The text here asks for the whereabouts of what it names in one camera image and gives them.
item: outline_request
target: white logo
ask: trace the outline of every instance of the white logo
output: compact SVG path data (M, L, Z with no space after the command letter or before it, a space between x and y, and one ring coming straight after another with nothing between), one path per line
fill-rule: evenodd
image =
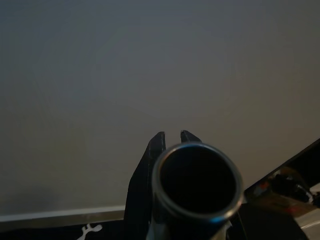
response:
M90 224L87 224L86 226L82 227L82 236L79 237L77 240L85 240L87 233L89 233L89 232L99 232L101 229L102 229L101 225L97 225L94 228L92 228L90 226Z

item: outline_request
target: tube opening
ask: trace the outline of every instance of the tube opening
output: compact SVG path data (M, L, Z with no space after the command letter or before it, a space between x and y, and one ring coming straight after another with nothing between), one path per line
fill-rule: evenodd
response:
M236 194L236 179L225 157L201 145L172 152L160 169L160 184L178 206L197 214L225 209Z

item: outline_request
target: metal tube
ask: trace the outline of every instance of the metal tube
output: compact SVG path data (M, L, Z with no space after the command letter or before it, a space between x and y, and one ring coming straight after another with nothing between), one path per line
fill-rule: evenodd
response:
M240 173L231 160L204 143L163 152L152 173L149 240L209 240L243 201Z

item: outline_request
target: gray wall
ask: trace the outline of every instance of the gray wall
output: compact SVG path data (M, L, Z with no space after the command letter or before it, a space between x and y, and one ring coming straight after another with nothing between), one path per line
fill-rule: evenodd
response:
M181 129L245 186L320 136L318 1L0 2L0 215L117 206Z

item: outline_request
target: metal rim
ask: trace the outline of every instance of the metal rim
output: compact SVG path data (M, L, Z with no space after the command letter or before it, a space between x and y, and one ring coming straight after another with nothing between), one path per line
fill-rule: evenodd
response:
M232 172L234 179L235 179L235 193L233 196L233 199L227 205L225 208L223 208L220 211L214 212L214 213L196 213L189 211L185 208L180 207L178 204L176 204L171 198L167 195L167 193L164 191L163 186L160 181L160 171L162 169L162 166L166 159L175 151L183 148L190 148L190 147L200 147L200 148L206 148L210 151L215 152L219 157L221 157L224 162L228 165L230 168L230 171ZM243 182L241 175L237 169L237 167L233 164L233 162L220 150L199 142L189 142L189 143L183 143L183 144L177 144L169 149L167 149L165 152L163 152L159 158L157 159L153 171L152 171L152 188L155 194L157 194L157 197L161 200L163 205L167 208L169 212L171 212L174 215L180 216L180 217L188 217L191 219L197 219L199 221L208 221L213 223L222 222L224 220L227 220L230 218L233 214L236 213L236 211L239 209L243 202L244 193L243 193Z

